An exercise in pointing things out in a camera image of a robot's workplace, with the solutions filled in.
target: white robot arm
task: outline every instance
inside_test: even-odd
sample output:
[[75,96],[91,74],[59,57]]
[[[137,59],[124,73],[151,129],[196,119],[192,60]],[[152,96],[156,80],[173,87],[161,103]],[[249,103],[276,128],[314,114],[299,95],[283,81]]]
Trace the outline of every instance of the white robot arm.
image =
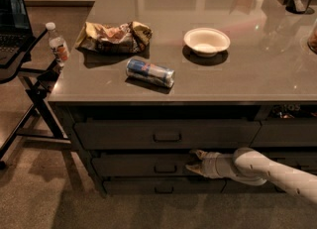
[[240,148],[234,154],[207,153],[193,150],[201,163],[187,169],[206,177],[229,177],[232,180],[262,185],[270,181],[291,195],[307,198],[317,204],[317,176],[274,162],[263,154]]

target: drawer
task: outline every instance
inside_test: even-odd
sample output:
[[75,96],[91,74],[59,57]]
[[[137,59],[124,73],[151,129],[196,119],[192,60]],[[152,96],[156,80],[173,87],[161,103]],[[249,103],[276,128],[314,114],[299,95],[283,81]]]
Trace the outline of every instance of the drawer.
[[317,174],[317,153],[315,148],[296,149],[293,152],[270,152],[268,155],[270,158],[278,163],[293,167],[305,172]]
[[197,175],[185,168],[196,160],[190,155],[101,155],[91,161],[96,173],[106,176]]
[[205,179],[201,177],[122,177],[104,181],[103,186],[105,191],[110,194],[220,193],[225,183],[224,179]]
[[222,193],[275,193],[277,187],[267,181],[263,185],[247,185],[234,180],[227,179],[226,186]]
[[247,120],[109,120],[76,123],[86,150],[236,148],[260,128]]
[[262,122],[252,147],[316,146],[316,130],[316,119],[270,119]]

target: blue can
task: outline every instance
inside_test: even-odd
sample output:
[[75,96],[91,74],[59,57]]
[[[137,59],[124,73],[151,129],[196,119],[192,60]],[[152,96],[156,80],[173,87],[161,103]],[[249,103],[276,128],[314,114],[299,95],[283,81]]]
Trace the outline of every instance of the blue can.
[[129,59],[127,75],[158,86],[172,88],[175,71],[173,69],[157,66],[138,59]]

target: gray countertop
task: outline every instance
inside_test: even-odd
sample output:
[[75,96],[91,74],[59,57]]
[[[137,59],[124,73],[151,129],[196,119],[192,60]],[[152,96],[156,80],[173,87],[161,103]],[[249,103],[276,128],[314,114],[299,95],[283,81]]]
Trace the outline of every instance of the gray countertop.
[[[135,58],[174,69],[175,84],[166,89],[128,79],[131,56],[73,49],[49,102],[316,103],[317,56],[307,47],[315,19],[288,13],[277,0],[97,0],[87,21],[148,25],[150,56]],[[227,34],[228,50],[197,57],[183,36],[199,27]]]

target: floor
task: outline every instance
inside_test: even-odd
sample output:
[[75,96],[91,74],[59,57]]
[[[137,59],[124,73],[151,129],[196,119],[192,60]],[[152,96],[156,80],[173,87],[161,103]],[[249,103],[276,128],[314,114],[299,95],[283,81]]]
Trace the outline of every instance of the floor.
[[[56,23],[70,47],[89,8],[30,7],[33,24]],[[25,66],[52,60],[47,38]],[[0,85],[0,145],[31,102],[18,78]],[[41,119],[36,128],[46,128]],[[102,197],[68,143],[17,138],[0,171],[0,228],[315,228],[316,205],[285,193]]]

